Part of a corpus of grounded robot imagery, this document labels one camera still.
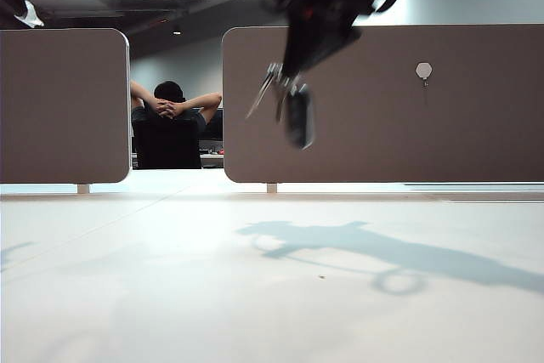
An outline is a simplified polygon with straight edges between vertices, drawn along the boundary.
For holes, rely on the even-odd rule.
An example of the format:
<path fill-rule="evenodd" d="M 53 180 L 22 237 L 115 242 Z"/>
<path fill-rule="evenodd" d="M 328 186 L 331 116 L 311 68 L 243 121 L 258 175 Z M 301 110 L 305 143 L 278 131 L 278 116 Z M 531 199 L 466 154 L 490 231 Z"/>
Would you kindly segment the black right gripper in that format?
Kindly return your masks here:
<path fill-rule="evenodd" d="M 360 14 L 375 11 L 374 0 L 273 0 L 286 14 L 288 31 L 282 75 L 295 77 L 360 37 Z"/>

